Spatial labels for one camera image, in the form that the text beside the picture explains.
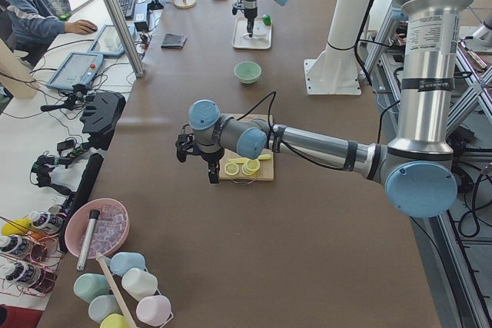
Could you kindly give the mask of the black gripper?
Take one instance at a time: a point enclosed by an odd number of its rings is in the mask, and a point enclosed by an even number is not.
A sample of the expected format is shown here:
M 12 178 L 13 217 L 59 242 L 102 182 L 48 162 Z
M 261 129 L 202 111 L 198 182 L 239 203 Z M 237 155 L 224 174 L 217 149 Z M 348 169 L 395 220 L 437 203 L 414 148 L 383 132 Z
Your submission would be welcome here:
M 218 183 L 218 170 L 220 169 L 220 159 L 224 156 L 224 150 L 215 152 L 202 152 L 201 158 L 208 163 L 208 178 L 211 184 Z
M 254 20 L 257 18 L 256 8 L 245 8 L 244 16 L 247 19 L 247 33 L 248 37 L 252 38 L 254 35 Z

